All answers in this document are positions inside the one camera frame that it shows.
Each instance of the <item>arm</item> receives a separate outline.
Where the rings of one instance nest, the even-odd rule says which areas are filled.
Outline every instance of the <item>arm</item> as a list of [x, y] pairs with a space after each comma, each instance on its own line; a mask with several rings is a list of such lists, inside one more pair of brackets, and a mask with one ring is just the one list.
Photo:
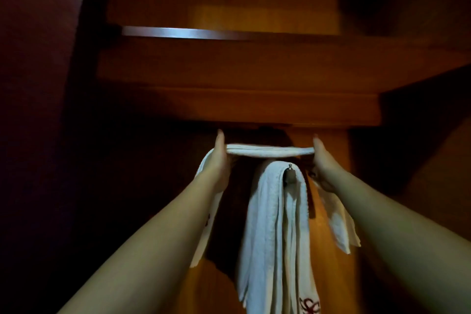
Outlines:
[[314, 138], [312, 176], [340, 198], [381, 258], [430, 311], [471, 312], [471, 242], [375, 191]]
[[60, 314], [155, 313], [187, 272], [215, 193], [230, 164], [219, 131], [204, 170], [133, 234], [59, 311]]

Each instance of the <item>wooden floor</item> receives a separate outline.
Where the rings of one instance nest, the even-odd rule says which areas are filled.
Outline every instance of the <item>wooden floor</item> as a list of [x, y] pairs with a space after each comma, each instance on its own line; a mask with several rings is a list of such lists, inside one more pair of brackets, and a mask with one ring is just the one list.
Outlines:
[[[345, 130], [316, 130], [327, 149], [345, 168], [350, 168], [349, 144]], [[286, 129], [295, 146], [312, 145], [313, 131]], [[322, 313], [360, 313], [357, 251], [344, 254], [335, 245], [315, 185], [309, 181], [315, 206], [315, 218], [310, 221], [311, 263], [319, 293]], [[165, 313], [213, 314], [245, 313], [237, 299], [231, 280], [206, 259], [188, 271], [180, 292], [169, 302]]]

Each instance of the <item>red embroidery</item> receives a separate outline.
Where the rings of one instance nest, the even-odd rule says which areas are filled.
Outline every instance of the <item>red embroidery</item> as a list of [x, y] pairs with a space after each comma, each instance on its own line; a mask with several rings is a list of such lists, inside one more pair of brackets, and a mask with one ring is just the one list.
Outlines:
[[299, 303], [304, 314], [316, 314], [321, 312], [321, 305], [319, 302], [314, 302], [311, 298], [302, 300], [299, 298]]

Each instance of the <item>bare forearm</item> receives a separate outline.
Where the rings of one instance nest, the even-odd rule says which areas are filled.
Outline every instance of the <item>bare forearm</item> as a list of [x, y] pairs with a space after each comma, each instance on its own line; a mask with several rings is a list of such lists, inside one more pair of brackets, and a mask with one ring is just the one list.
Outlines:
[[378, 253], [417, 299], [437, 313], [471, 310], [471, 244], [375, 191], [346, 171], [330, 179]]
[[189, 268], [216, 179], [199, 174], [133, 234], [60, 313], [155, 313]]

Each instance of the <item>towel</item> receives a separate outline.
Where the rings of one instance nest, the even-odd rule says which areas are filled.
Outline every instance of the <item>towel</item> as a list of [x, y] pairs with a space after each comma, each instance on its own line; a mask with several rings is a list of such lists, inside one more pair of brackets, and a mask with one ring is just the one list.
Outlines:
[[[211, 149], [203, 158], [196, 175], [202, 172], [204, 164], [212, 153]], [[296, 147], [271, 147], [262, 145], [248, 145], [248, 144], [228, 144], [227, 153], [238, 156], [247, 157], [261, 157], [261, 158], [283, 158], [283, 157], [296, 157], [300, 155], [314, 154], [314, 148], [296, 148]], [[350, 244], [360, 246], [360, 240], [355, 233], [355, 224], [352, 218], [345, 210], [343, 204], [340, 202], [335, 194], [323, 191], [318, 186], [318, 192], [321, 200], [326, 207], [327, 216], [329, 217], [329, 225], [331, 232], [334, 236], [337, 246], [345, 253], [350, 253]], [[195, 254], [191, 261], [190, 268], [196, 267], [208, 244], [209, 235], [211, 234], [212, 224], [216, 216], [219, 202], [221, 201], [222, 192], [215, 195], [214, 200], [209, 209], [208, 221], [206, 227], [203, 229], [200, 241], [196, 248]]]
[[[284, 183], [284, 174], [294, 172]], [[257, 170], [235, 286], [247, 314], [318, 313], [312, 275], [307, 188], [301, 170], [267, 160]]]

